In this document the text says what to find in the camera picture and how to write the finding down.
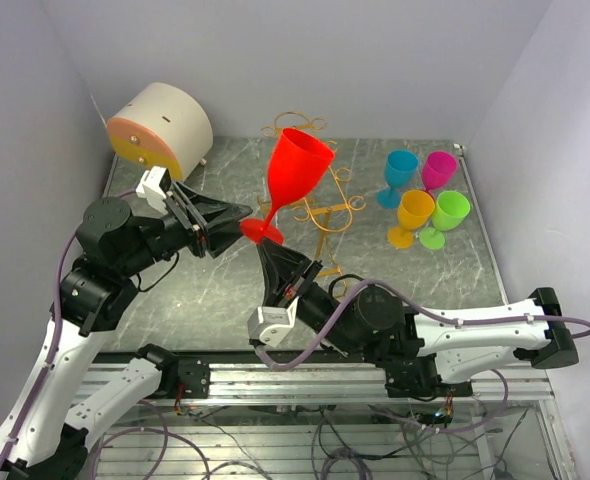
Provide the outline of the red wine glass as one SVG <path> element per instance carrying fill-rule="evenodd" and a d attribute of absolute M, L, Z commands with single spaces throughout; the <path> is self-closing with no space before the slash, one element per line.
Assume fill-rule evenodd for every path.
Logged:
<path fill-rule="evenodd" d="M 283 234 L 272 225 L 274 216 L 283 207 L 308 195 L 320 182 L 334 158 L 333 150 L 318 138 L 292 127 L 283 129 L 267 169 L 271 199 L 269 214 L 265 219 L 242 220 L 242 234 L 256 244 L 262 238 L 282 244 Z"/>

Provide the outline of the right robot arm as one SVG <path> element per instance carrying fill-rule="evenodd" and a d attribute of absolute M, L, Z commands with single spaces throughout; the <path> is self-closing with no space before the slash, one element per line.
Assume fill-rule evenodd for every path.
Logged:
<path fill-rule="evenodd" d="M 469 396 L 478 373 L 521 362 L 536 370 L 578 364 L 555 292 L 499 307 L 435 310 L 382 280 L 360 278 L 341 299 L 316 282 L 321 265 L 263 239 L 264 299 L 249 342 L 270 369 L 293 370 L 321 345 L 386 374 L 389 396 Z"/>

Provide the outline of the blue wine glass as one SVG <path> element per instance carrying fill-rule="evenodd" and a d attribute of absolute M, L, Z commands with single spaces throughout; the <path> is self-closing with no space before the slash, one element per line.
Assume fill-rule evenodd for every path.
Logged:
<path fill-rule="evenodd" d="M 387 187 L 377 193 L 377 203 L 385 209 L 397 209 L 400 201 L 400 189 L 407 185 L 419 165 L 417 156 L 407 150 L 392 151 L 386 160 L 384 179 Z"/>

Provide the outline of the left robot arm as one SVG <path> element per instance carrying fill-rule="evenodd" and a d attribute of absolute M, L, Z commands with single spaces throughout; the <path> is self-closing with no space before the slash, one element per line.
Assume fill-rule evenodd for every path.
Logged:
<path fill-rule="evenodd" d="M 132 406 L 178 387 L 178 359 L 148 344 L 86 400 L 74 401 L 86 372 L 142 293 L 134 277 L 152 265 L 217 257 L 241 236 L 251 207 L 203 196 L 179 182 L 158 194 L 163 216 L 136 216 L 124 195 L 90 204 L 73 236 L 82 254 L 55 274 L 51 319 L 38 359 L 0 426 L 0 473 L 10 479 L 73 479 L 91 448 Z"/>

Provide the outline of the orange wine glass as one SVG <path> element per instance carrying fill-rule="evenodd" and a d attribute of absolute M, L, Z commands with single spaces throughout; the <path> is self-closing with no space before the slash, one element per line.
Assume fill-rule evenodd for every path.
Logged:
<path fill-rule="evenodd" d="M 398 224 L 388 230 L 388 242 L 398 249 L 409 248 L 414 242 L 414 232 L 426 223 L 434 209 L 435 201 L 428 192 L 405 192 L 397 210 Z"/>

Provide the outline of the pink wine glass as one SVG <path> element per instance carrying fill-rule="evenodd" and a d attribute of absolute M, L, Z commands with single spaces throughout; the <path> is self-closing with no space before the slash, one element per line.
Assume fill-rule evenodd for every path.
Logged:
<path fill-rule="evenodd" d="M 421 179 L 424 190 L 431 193 L 444 187 L 452 178 L 458 168 L 457 159 L 445 152 L 431 152 L 424 163 Z"/>

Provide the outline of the green wine glass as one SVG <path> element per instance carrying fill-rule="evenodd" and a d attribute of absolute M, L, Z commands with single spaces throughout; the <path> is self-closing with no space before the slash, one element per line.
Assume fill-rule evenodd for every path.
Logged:
<path fill-rule="evenodd" d="M 443 191 L 436 200 L 431 225 L 419 233 L 420 243 L 427 249 L 439 250 L 445 246 L 445 233 L 457 228 L 471 211 L 466 196 L 457 191 Z"/>

